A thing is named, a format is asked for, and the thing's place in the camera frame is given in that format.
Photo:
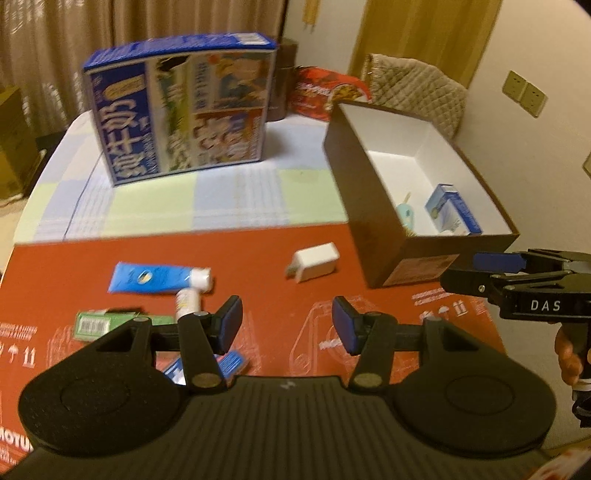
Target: blue cardboard box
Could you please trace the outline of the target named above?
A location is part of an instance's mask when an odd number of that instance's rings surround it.
[[[113,184],[260,160],[275,50],[234,33],[93,54],[85,82]]]
[[[440,183],[425,205],[435,227],[454,235],[480,235],[482,229],[456,188]]]

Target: round pad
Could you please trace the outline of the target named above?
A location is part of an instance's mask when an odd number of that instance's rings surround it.
[[[31,443],[67,456],[121,453],[162,435],[181,404],[162,372],[120,353],[66,359],[19,400]]]
[[[496,352],[428,362],[392,389],[403,423],[436,448],[494,458],[539,445],[556,402],[537,376]]]

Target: screw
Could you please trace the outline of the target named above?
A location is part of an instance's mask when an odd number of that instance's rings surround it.
[[[202,373],[195,375],[191,382],[197,388],[215,388],[222,383],[222,379],[216,374]]]
[[[382,377],[373,373],[359,374],[355,376],[353,382],[361,388],[376,388],[382,384]]]

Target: curtain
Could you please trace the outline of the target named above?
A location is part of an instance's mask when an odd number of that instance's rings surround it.
[[[284,0],[0,0],[0,86],[22,90],[35,136],[87,110],[81,67],[100,48],[188,33],[277,35]]]
[[[422,60],[465,87],[494,26],[501,0],[368,0],[350,73],[368,53]]]

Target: white power adapter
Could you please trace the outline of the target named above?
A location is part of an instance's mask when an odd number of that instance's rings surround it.
[[[332,242],[304,248],[294,253],[285,274],[288,278],[294,277],[295,281],[300,283],[334,272],[338,259],[339,251]]]

